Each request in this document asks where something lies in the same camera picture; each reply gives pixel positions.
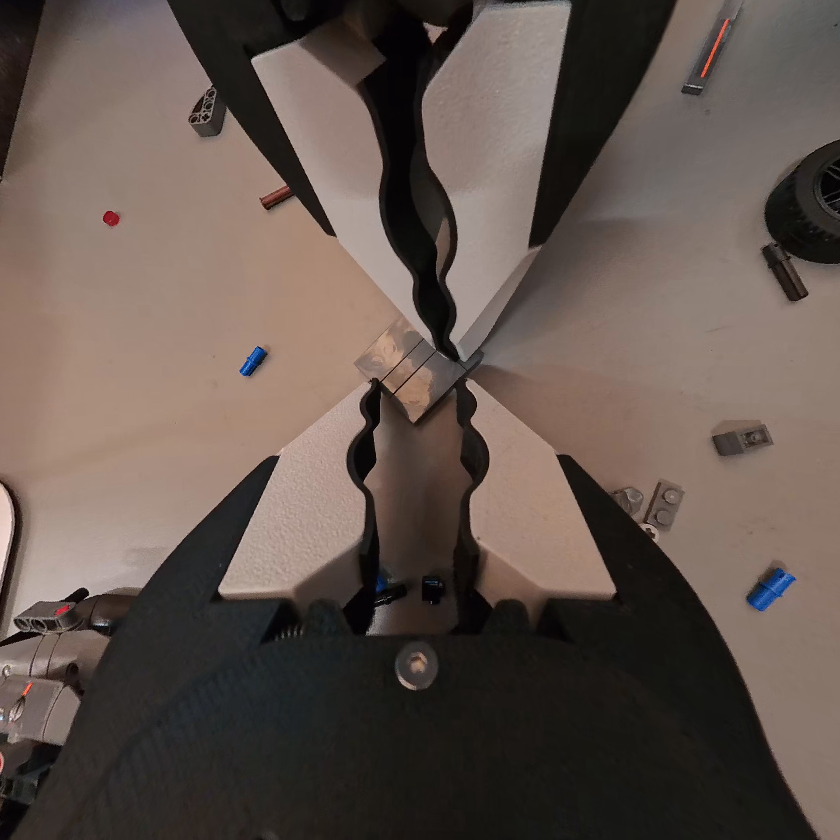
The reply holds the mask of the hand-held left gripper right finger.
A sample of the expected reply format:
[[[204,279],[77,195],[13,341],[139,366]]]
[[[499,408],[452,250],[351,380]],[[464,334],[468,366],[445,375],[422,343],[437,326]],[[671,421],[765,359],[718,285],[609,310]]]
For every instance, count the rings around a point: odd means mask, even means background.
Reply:
[[[531,627],[552,600],[611,601],[616,586],[553,447],[474,381],[455,390],[469,478],[455,544],[458,629],[477,634],[507,601]]]

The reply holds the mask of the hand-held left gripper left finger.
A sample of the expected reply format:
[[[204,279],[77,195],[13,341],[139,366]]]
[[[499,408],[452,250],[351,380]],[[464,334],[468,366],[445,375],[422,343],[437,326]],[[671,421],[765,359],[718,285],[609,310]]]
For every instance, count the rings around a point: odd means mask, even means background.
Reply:
[[[356,634],[375,612],[380,541],[364,481],[376,463],[382,386],[360,385],[278,454],[218,587],[227,601],[281,599],[303,616],[334,602]]]

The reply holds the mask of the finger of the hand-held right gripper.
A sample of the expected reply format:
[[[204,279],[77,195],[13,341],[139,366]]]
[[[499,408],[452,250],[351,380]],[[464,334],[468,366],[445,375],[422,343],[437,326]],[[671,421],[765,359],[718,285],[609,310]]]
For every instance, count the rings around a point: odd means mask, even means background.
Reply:
[[[530,245],[570,2],[484,3],[427,84],[427,161],[455,218],[449,333],[483,344],[540,245]]]
[[[431,48],[412,15],[341,15],[251,63],[341,246],[454,358],[438,270],[445,210],[419,119]]]

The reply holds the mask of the grey lego tile assembly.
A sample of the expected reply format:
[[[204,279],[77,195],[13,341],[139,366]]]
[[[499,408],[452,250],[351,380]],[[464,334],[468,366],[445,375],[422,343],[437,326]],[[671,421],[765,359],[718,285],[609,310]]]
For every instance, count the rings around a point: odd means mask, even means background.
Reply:
[[[397,318],[354,362],[366,380],[375,379],[411,424],[419,424],[467,376],[449,359]]]

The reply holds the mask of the grey lego slope brick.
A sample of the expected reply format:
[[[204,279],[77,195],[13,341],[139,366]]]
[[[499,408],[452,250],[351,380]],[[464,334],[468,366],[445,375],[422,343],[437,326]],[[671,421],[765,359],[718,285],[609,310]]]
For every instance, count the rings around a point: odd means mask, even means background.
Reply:
[[[774,445],[770,430],[757,419],[721,421],[712,429],[710,441],[720,457],[746,455]]]

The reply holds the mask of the black lego wheel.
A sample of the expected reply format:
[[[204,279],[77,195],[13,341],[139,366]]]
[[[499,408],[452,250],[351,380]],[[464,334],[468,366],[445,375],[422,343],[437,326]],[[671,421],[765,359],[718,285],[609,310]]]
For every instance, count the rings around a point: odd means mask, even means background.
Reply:
[[[769,194],[765,226],[787,254],[839,264],[839,141],[808,154]]]

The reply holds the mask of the dark grey lego axle pin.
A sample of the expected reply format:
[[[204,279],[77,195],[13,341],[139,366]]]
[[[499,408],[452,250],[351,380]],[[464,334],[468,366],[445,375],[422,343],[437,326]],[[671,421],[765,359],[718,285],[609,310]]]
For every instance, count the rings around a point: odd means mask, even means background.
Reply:
[[[798,302],[809,296],[804,281],[791,262],[791,255],[781,245],[767,244],[761,248],[761,254],[788,301]]]

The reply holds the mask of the grey lego car model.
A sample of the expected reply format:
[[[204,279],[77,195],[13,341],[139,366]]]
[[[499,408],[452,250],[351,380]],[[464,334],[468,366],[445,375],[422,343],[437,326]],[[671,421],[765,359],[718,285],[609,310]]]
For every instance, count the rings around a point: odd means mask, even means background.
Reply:
[[[1,649],[2,828],[32,805],[136,589],[80,588],[17,614]]]

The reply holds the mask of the grey tile with orange stripe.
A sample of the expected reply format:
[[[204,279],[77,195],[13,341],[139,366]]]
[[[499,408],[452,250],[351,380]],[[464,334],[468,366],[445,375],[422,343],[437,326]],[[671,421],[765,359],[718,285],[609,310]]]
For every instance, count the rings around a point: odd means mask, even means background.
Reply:
[[[722,3],[682,84],[680,92],[683,95],[698,97],[707,88],[742,6],[743,1]]]

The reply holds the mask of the grey bent technic beam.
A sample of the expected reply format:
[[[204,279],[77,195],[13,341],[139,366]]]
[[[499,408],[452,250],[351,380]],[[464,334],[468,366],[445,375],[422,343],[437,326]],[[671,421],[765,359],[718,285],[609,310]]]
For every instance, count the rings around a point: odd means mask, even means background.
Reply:
[[[202,139],[217,137],[223,130],[227,105],[215,86],[205,90],[188,117],[188,123]]]

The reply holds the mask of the white adjustable stand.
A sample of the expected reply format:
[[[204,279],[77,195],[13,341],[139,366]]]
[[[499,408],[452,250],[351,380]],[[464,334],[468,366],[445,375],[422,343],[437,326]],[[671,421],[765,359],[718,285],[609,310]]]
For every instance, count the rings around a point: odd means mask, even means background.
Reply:
[[[4,615],[14,577],[18,546],[18,504],[14,494],[1,482],[1,614]]]

